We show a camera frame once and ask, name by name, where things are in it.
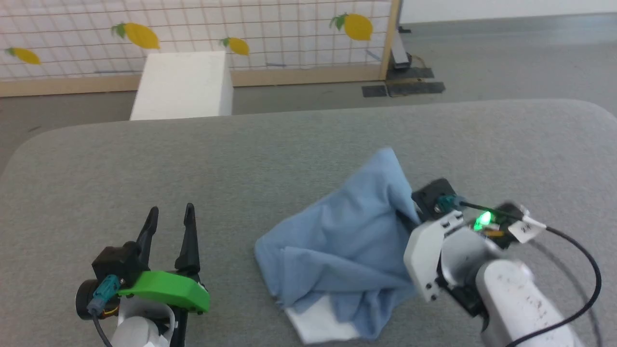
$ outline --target green plastic part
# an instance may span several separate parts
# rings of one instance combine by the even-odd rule
[[[131,288],[118,291],[119,296],[137,295],[189,312],[208,312],[210,293],[188,277],[165,271],[145,271]]]

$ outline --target white wall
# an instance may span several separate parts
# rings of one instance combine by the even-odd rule
[[[617,0],[402,0],[400,22],[617,12]]]

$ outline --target wooden frame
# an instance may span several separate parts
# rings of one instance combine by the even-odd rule
[[[395,30],[397,30],[397,15],[400,1],[401,0],[392,0],[391,3],[386,44],[384,47],[383,60],[380,65],[319,67],[307,70],[232,71],[231,77],[233,85],[296,85],[385,80],[390,64],[392,39]],[[139,88],[140,78],[140,75],[125,75],[0,82],[0,97],[133,91]]]

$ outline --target white stool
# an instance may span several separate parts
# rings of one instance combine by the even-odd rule
[[[231,115],[232,100],[224,51],[150,54],[130,120]]]

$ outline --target cable tag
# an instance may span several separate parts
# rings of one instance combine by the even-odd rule
[[[508,231],[520,242],[527,241],[540,235],[546,229],[546,225],[528,217],[523,216],[523,220],[519,220],[508,227]]]

